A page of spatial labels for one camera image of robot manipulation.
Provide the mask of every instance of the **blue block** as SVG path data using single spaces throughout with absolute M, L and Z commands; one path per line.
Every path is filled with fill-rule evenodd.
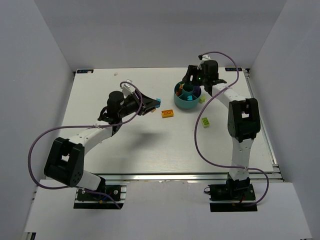
M 157 100 L 158 102 L 161 103 L 161 99 L 160 98 L 156 98 L 155 100 Z M 160 108 L 160 104 L 155 106 L 156 109 Z

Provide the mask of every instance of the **green toy brick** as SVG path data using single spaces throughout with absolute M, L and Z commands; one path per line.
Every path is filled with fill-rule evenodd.
M 201 123 L 202 123 L 202 126 L 203 126 L 204 128 L 210 127 L 209 120 L 208 120 L 208 118 L 206 118 L 206 117 L 201 118 Z
M 199 97 L 199 103 L 203 104 L 205 101 L 206 101 L 206 97 L 205 96 Z

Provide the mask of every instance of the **teal bowl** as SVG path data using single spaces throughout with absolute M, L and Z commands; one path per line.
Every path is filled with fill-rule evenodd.
M 173 100 L 177 107 L 181 109 L 192 109 L 195 106 L 197 106 L 199 102 L 199 97 L 201 96 L 201 88 L 200 87 L 194 87 L 189 84 L 184 84 L 181 95 L 177 96 L 176 91 L 179 90 L 180 85 L 184 84 L 183 81 L 178 82 L 173 91 Z

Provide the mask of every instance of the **wall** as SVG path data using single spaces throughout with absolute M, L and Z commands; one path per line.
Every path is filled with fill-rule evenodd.
M 186 67 L 208 51 L 226 52 L 249 68 L 285 2 L 35 0 L 73 70 Z
M 0 238 L 17 240 L 35 190 L 27 168 L 29 147 L 61 123 L 73 76 L 33 0 L 1 1 L 0 33 Z M 38 179 L 52 137 L 33 154 Z
M 320 240 L 320 2 L 289 0 L 251 69 L 280 170 Z

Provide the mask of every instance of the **orange toy brick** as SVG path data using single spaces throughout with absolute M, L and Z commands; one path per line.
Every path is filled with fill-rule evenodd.
M 174 116 L 174 111 L 172 109 L 161 111 L 162 118 L 169 118 Z

